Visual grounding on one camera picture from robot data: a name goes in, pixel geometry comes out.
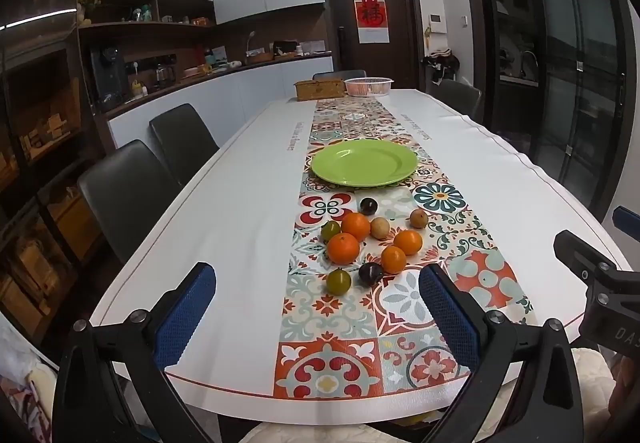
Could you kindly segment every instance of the kitchen counter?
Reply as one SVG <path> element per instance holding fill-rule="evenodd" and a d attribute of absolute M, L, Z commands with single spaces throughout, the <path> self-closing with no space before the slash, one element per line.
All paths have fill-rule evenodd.
<path fill-rule="evenodd" d="M 327 53 L 280 58 L 225 73 L 194 76 L 97 116 L 98 133 L 107 152 L 139 139 L 161 158 L 149 122 L 172 108 L 188 104 L 222 147 L 271 102 L 295 98 L 297 82 L 333 70 L 332 56 Z"/>
<path fill-rule="evenodd" d="M 151 102 L 157 98 L 161 98 L 167 94 L 175 92 L 179 89 L 184 89 L 185 87 L 194 86 L 196 84 L 200 84 L 202 82 L 206 82 L 208 80 L 212 80 L 214 78 L 219 78 L 220 76 L 225 76 L 226 74 L 239 73 L 241 71 L 248 71 L 255 68 L 261 68 L 265 66 L 272 66 L 275 64 L 284 64 L 287 62 L 297 62 L 303 60 L 309 60 L 312 58 L 327 58 L 331 57 L 332 53 L 324 52 L 324 53 L 316 53 L 305 57 L 286 57 L 286 58 L 275 58 L 270 62 L 260 62 L 257 64 L 249 64 L 247 66 L 242 66 L 236 69 L 230 69 L 228 71 L 224 71 L 223 73 L 212 73 L 212 74 L 201 74 L 197 76 L 190 76 L 189 78 L 183 78 L 180 81 L 176 82 L 173 86 L 165 87 L 164 89 L 156 90 L 155 92 L 151 92 L 146 96 L 140 96 L 136 99 L 129 100 L 129 102 L 125 102 L 122 105 L 119 105 L 111 110 L 102 114 L 102 117 L 106 120 L 110 120 L 116 118 L 129 110 L 132 110 L 140 105 L 144 105 L 145 103 Z"/>
<path fill-rule="evenodd" d="M 502 82 L 511 82 L 512 84 L 520 84 L 521 86 L 538 87 L 538 83 L 535 80 L 527 80 L 526 78 L 516 78 L 515 76 L 500 75 Z"/>

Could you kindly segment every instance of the led light strip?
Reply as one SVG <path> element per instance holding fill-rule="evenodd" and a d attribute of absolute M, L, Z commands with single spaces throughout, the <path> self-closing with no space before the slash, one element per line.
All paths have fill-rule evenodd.
<path fill-rule="evenodd" d="M 46 18 L 46 17 L 53 17 L 54 15 L 62 15 L 63 13 L 73 13 L 77 11 L 76 8 L 70 8 L 70 9 L 61 9 L 59 11 L 53 11 L 52 13 L 45 13 L 44 15 L 36 15 L 35 17 L 29 17 L 26 18 L 24 20 L 18 20 L 17 22 L 11 22 L 10 24 L 7 24 L 6 26 L 0 26 L 0 31 L 2 31 L 4 28 L 12 28 L 14 26 L 18 26 L 20 24 L 26 24 L 27 22 L 33 22 L 34 20 L 40 20 L 41 18 Z"/>

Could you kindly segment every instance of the glass sliding door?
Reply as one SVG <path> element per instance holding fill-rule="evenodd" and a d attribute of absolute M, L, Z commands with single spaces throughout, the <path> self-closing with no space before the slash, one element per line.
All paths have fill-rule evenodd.
<path fill-rule="evenodd" d="M 542 0 L 545 107 L 533 160 L 587 207 L 620 136 L 625 36 L 618 0 Z"/>

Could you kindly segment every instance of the patterned tile table runner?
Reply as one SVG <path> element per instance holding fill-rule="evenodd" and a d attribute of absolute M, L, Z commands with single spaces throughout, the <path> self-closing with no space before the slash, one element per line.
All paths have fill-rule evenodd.
<path fill-rule="evenodd" d="M 406 145 L 418 168 L 402 182 L 380 188 L 345 188 L 311 172 L 313 156 L 344 140 L 376 138 Z M 324 280 L 336 267 L 320 236 L 328 220 L 357 210 L 362 198 L 378 202 L 376 216 L 389 220 L 389 236 L 368 237 L 358 259 L 344 267 L 351 289 L 327 293 Z M 375 98 L 337 98 L 317 103 L 295 217 L 289 275 L 274 377 L 274 397 L 336 399 L 395 394 L 434 387 L 464 376 L 418 292 L 427 263 L 442 264 L 459 289 L 485 309 L 534 324 L 529 299 L 509 264 L 465 198 L 398 120 Z M 423 246 L 400 275 L 361 287 L 357 269 L 379 262 L 382 250 L 408 229 L 420 206 L 429 222 L 417 230 Z"/>

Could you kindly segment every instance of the red fu character poster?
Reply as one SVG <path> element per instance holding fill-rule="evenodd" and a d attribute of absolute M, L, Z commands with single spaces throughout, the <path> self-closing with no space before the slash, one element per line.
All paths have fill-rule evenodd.
<path fill-rule="evenodd" d="M 389 42 L 385 0 L 353 0 L 360 44 Z"/>

